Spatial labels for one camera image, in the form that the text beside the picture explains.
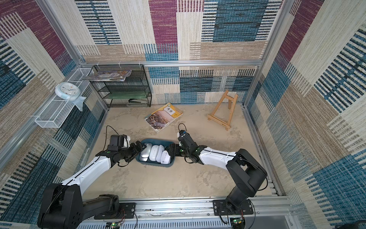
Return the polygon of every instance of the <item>white clock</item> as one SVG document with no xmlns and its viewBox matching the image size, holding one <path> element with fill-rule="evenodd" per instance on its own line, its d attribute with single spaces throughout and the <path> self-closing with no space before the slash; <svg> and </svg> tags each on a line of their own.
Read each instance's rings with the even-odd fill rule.
<svg viewBox="0 0 366 229">
<path fill-rule="evenodd" d="M 80 96 L 80 89 L 69 82 L 62 82 L 55 88 L 55 93 L 64 100 L 74 101 Z"/>
</svg>

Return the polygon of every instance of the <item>concrete floor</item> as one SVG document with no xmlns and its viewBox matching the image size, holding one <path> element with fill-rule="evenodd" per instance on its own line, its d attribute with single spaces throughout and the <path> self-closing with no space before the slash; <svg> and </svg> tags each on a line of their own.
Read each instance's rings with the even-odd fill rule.
<svg viewBox="0 0 366 229">
<path fill-rule="evenodd" d="M 102 150 L 105 140 L 105 127 L 111 125 L 119 134 L 129 135 L 131 142 L 146 138 L 170 140 L 178 143 L 178 124 L 184 123 L 187 132 L 198 145 L 207 145 L 222 151 L 246 149 L 260 163 L 247 123 L 240 105 L 236 105 L 228 131 L 214 121 L 208 121 L 206 114 L 212 112 L 216 104 L 177 105 L 184 113 L 165 129 L 156 133 L 144 117 L 160 106 L 146 108 L 112 108 L 91 152 L 89 161 Z M 222 104 L 215 116 L 227 120 L 229 110 Z M 111 128 L 109 137 L 115 134 Z M 201 164 L 188 164 L 184 158 L 177 157 L 171 167 L 143 165 L 136 160 L 124 168 L 114 166 L 101 175 L 83 194 L 83 199 L 91 199 L 100 194 L 116 194 L 122 198 L 159 197 L 209 197 L 227 196 L 235 186 L 229 172 L 219 167 Z M 271 195 L 269 188 L 257 195 Z"/>
</svg>

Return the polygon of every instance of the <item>wooden easel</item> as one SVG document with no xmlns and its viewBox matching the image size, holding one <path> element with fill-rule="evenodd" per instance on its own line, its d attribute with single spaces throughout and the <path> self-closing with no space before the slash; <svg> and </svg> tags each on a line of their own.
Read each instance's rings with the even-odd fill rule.
<svg viewBox="0 0 366 229">
<path fill-rule="evenodd" d="M 209 121 L 212 119 L 213 121 L 217 122 L 218 124 L 223 125 L 226 130 L 229 130 L 231 128 L 230 122 L 231 122 L 232 114 L 234 113 L 236 100 L 238 99 L 238 94 L 235 94 L 234 95 L 234 98 L 233 98 L 233 97 L 228 96 L 228 92 L 229 92 L 229 90 L 226 90 L 224 92 L 223 96 L 219 100 L 219 102 L 216 105 L 215 109 L 213 109 L 213 112 L 211 114 L 208 114 L 207 115 Z M 229 100 L 230 114 L 229 114 L 229 121 L 228 122 L 224 122 L 221 119 L 219 119 L 219 118 L 217 118 L 217 117 L 214 116 L 215 115 L 215 112 L 219 108 L 220 104 L 223 102 L 224 98 L 227 98 Z"/>
</svg>

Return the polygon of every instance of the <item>book cover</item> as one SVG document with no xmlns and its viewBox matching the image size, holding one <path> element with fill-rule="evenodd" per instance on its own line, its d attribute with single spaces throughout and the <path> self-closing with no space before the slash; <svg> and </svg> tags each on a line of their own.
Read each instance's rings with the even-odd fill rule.
<svg viewBox="0 0 366 229">
<path fill-rule="evenodd" d="M 145 121 L 155 130 L 159 132 L 166 126 L 174 122 L 183 112 L 173 106 L 171 103 L 167 103 L 160 107 L 149 116 L 145 117 Z"/>
<path fill-rule="evenodd" d="M 83 80 L 92 81 L 124 81 L 128 76 L 131 75 L 131 70 L 125 71 L 98 71 L 89 76 L 83 77 Z"/>
</svg>

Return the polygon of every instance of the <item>striped fabric wall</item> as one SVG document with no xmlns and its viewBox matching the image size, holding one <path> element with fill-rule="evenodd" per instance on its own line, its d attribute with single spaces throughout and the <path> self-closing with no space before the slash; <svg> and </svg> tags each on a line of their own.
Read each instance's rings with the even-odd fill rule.
<svg viewBox="0 0 366 229">
<path fill-rule="evenodd" d="M 90 86 L 83 111 L 73 108 L 59 129 L 40 128 L 0 173 L 0 220 L 36 224 L 45 187 L 82 168 L 105 110 Z"/>
<path fill-rule="evenodd" d="M 0 148 L 75 62 L 34 0 L 0 1 Z"/>
<path fill-rule="evenodd" d="M 49 3 L 86 62 L 119 62 L 261 59 L 282 0 Z M 191 104 L 218 102 L 226 89 L 238 93 L 241 102 L 255 69 L 150 67 L 146 71 L 153 87 L 152 103 Z"/>
<path fill-rule="evenodd" d="M 0 148 L 75 67 L 34 0 L 0 0 Z M 0 225 L 37 228 L 45 187 L 78 171 L 105 110 L 88 87 L 60 129 L 37 128 L 0 172 Z"/>
<path fill-rule="evenodd" d="M 296 0 L 248 110 L 303 228 L 366 218 L 366 2 Z"/>
</svg>

